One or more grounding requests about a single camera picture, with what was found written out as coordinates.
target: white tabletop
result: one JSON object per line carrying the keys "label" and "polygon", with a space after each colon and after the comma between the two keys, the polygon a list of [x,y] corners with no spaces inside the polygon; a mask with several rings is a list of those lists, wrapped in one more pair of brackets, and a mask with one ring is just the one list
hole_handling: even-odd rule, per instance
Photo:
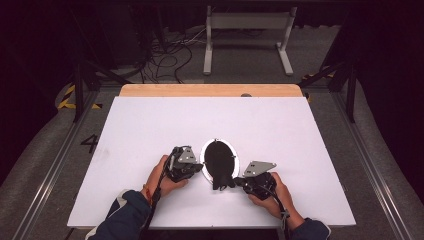
{"label": "white tabletop", "polygon": [[[153,166],[175,146],[199,157],[212,138],[240,158],[274,162],[303,217],[354,225],[351,209],[312,112],[303,97],[116,97],[68,226],[100,224],[123,189],[140,190]],[[162,198],[151,229],[274,228],[279,221],[241,188],[213,191],[200,172]]]}

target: blue sleeve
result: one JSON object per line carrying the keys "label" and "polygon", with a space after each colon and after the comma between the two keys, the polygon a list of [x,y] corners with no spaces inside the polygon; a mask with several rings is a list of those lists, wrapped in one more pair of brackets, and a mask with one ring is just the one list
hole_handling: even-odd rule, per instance
{"label": "blue sleeve", "polygon": [[149,203],[140,192],[123,191],[113,202],[106,219],[91,230],[86,239],[138,239],[150,211]]}
{"label": "blue sleeve", "polygon": [[327,225],[318,220],[306,218],[302,223],[292,232],[291,240],[324,240],[331,234],[331,230]]}

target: table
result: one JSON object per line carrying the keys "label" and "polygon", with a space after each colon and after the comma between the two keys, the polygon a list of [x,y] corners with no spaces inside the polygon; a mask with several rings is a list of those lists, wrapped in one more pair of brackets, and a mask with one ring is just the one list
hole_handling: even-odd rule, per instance
{"label": "table", "polygon": [[[253,97],[237,97],[245,93]],[[109,112],[68,226],[98,225],[121,190],[141,188],[162,154],[189,144],[198,158],[212,138],[232,144],[240,158],[240,172],[252,160],[277,163],[273,170],[289,186],[305,217],[332,226],[355,224],[299,88],[222,84],[124,86]],[[213,191],[198,173],[183,190],[160,200],[150,226],[277,228],[279,221],[255,207],[241,188]]]}

